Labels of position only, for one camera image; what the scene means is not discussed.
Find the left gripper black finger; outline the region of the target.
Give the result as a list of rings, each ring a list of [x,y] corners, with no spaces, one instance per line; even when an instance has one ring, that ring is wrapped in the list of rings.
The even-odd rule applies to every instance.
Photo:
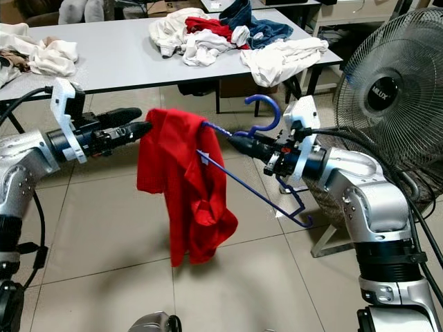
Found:
[[[96,129],[124,129],[136,131],[139,124],[131,124],[142,116],[142,111],[137,107],[117,108],[107,113],[98,114]]]
[[[104,149],[116,149],[123,145],[129,145],[141,139],[146,133],[150,132],[153,124],[149,121],[133,121],[127,124],[121,124],[119,127],[104,130]]]

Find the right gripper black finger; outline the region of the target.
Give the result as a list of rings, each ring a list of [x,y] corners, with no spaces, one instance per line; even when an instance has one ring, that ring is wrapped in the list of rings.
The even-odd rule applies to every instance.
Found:
[[[253,151],[253,149],[273,149],[275,140],[272,137],[264,136],[261,133],[254,133],[252,136],[246,132],[234,133],[234,147],[238,151]]]
[[[228,137],[228,142],[234,146],[234,137]],[[260,159],[264,163],[275,163],[275,161],[278,160],[278,158],[275,157],[276,150],[273,149],[253,149],[253,151],[239,151],[240,153],[251,157]]]

